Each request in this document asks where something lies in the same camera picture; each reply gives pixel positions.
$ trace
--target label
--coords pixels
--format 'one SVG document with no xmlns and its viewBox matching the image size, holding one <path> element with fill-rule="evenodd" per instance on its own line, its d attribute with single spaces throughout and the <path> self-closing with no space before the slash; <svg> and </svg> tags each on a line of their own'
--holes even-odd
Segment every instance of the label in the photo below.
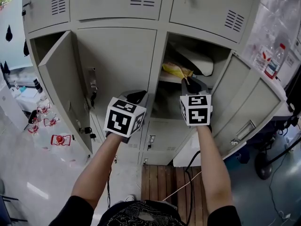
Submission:
<svg viewBox="0 0 301 226">
<path fill-rule="evenodd" d="M 271 60 L 273 53 L 265 46 L 261 45 L 254 60 L 254 65 L 264 70 L 265 65 Z"/>
<path fill-rule="evenodd" d="M 280 64 L 278 64 L 275 60 L 271 59 L 265 71 L 269 73 L 271 76 L 273 76 L 274 73 L 279 70 L 279 68 L 280 68 Z"/>
<path fill-rule="evenodd" d="M 295 61 L 292 57 L 290 57 L 290 55 L 288 55 L 286 58 L 286 62 L 288 64 L 288 66 L 292 67 L 292 65 L 294 64 Z"/>
</svg>

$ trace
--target person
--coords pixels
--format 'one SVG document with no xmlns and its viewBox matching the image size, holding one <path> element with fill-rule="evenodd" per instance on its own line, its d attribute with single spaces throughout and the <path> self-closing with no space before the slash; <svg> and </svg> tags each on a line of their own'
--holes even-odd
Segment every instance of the person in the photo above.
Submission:
<svg viewBox="0 0 301 226">
<path fill-rule="evenodd" d="M 227 168 L 207 126 L 198 126 L 202 179 L 209 212 L 208 226 L 240 226 L 233 206 Z M 122 136 L 111 133 L 77 179 L 71 197 L 50 226 L 89 226 L 111 170 Z M 153 201 L 129 201 L 113 205 L 102 216 L 99 226 L 119 225 L 185 226 L 176 209 Z"/>
</svg>

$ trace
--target black shirt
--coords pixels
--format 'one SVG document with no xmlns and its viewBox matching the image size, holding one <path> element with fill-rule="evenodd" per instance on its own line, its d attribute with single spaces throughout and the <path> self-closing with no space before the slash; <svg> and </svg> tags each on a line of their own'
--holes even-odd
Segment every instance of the black shirt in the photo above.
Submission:
<svg viewBox="0 0 301 226">
<path fill-rule="evenodd" d="M 84 199 L 72 196 L 59 215 L 49 226 L 91 225 L 94 210 Z M 208 226 L 240 226 L 240 220 L 234 206 L 215 210 L 208 217 Z M 120 202 L 107 210 L 99 226 L 185 226 L 178 212 L 168 204 L 154 201 Z"/>
</svg>

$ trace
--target black cable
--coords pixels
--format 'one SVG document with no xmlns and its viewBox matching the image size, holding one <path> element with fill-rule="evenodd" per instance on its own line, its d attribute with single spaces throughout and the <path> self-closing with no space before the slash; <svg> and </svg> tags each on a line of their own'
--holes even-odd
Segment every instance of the black cable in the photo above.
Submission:
<svg viewBox="0 0 301 226">
<path fill-rule="evenodd" d="M 189 215 L 188 215 L 188 219 L 187 219 L 187 224 L 189 224 L 190 222 L 190 218 L 191 218 L 191 213 L 192 213 L 192 203 L 193 203 L 193 182 L 191 180 L 191 176 L 190 176 L 190 173 L 188 172 L 188 169 L 189 167 L 191 166 L 191 164 L 193 163 L 194 159 L 197 157 L 197 155 L 200 153 L 201 151 L 197 151 L 197 153 L 194 154 L 194 156 L 192 157 L 190 163 L 188 164 L 188 167 L 186 168 L 185 172 L 187 173 L 188 175 L 188 178 L 189 178 L 189 182 L 190 182 L 190 210 L 189 210 Z"/>
<path fill-rule="evenodd" d="M 282 163 L 283 163 L 283 161 L 284 161 L 284 159 L 285 159 L 286 156 L 287 156 L 287 154 L 285 154 L 285 156 L 284 156 L 284 158 L 282 159 L 280 165 L 279 165 L 279 166 L 277 167 L 277 169 L 274 171 L 274 173 L 273 173 L 273 175 L 272 175 L 272 178 L 271 178 L 271 182 L 270 182 L 270 184 L 269 184 L 269 192 L 270 192 L 270 194 L 271 194 L 271 198 L 272 198 L 272 201 L 273 201 L 274 209 L 275 209 L 275 211 L 277 212 L 277 215 L 281 218 L 282 222 L 283 222 L 283 218 L 282 218 L 282 216 L 279 214 L 279 211 L 278 211 L 277 208 L 276 208 L 276 204 L 275 204 L 275 201 L 274 201 L 274 196 L 273 196 L 273 191 L 272 191 L 271 185 L 272 185 L 272 182 L 273 182 L 273 178 L 274 178 L 275 173 L 276 173 L 277 170 L 282 166 Z"/>
<path fill-rule="evenodd" d="M 286 133 L 283 135 L 285 137 L 285 135 L 288 133 L 288 128 L 286 128 Z"/>
<path fill-rule="evenodd" d="M 110 175 L 111 175 L 111 172 L 112 172 L 112 168 L 110 169 L 109 176 L 108 176 L 108 182 L 107 182 L 107 191 L 108 191 L 107 202 L 108 202 L 108 210 L 109 210 L 110 207 L 111 207 L 111 195 L 110 195 Z"/>
</svg>

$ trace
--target chair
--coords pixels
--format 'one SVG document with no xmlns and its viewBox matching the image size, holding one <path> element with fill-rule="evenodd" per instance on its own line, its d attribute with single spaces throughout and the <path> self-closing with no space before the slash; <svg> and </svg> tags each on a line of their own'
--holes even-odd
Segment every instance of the chair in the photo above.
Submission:
<svg viewBox="0 0 301 226">
<path fill-rule="evenodd" d="M 8 210 L 7 210 L 7 206 L 5 204 L 5 202 L 11 202 L 11 200 L 14 201 L 19 201 L 17 198 L 10 198 L 10 197 L 6 197 L 6 196 L 0 196 L 0 225 L 11 225 L 12 222 L 27 222 L 27 220 L 25 219 L 18 219 L 18 218 L 11 218 Z"/>
</svg>

